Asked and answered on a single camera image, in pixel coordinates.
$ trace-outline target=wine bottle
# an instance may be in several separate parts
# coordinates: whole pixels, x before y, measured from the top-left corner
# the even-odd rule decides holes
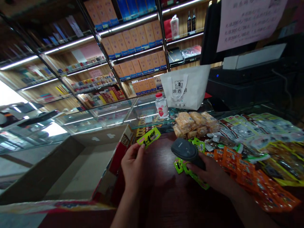
[[[188,35],[191,32],[191,17],[190,17],[190,10],[188,12],[188,22],[187,22],[187,26],[188,26]]]
[[[196,16],[195,16],[195,9],[194,9],[193,17],[192,17],[192,31],[195,31],[195,21],[196,21]]]

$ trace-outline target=plastic bottle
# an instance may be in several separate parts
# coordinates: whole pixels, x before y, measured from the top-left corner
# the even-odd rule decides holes
[[[165,98],[162,97],[162,93],[155,94],[155,105],[157,108],[158,116],[161,119],[166,119],[169,116],[168,105]]]

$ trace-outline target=printed sign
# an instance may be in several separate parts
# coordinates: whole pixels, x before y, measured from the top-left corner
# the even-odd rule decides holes
[[[287,0],[222,1],[217,52],[270,37],[286,3]]]

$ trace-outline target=hand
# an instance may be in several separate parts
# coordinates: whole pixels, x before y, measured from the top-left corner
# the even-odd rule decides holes
[[[145,144],[133,144],[121,160],[123,175],[126,182],[125,191],[138,193],[143,180],[143,156]]]
[[[199,153],[199,156],[206,164],[206,171],[191,163],[188,163],[187,167],[216,191],[226,195],[230,199],[237,197],[237,192],[242,190],[241,187],[224,172],[222,167],[213,158],[203,153]]]

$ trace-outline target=barcode scanner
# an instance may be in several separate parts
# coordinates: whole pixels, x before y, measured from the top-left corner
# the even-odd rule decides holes
[[[171,151],[182,160],[191,162],[202,170],[206,170],[206,165],[199,157],[199,151],[191,142],[177,138],[171,146]]]

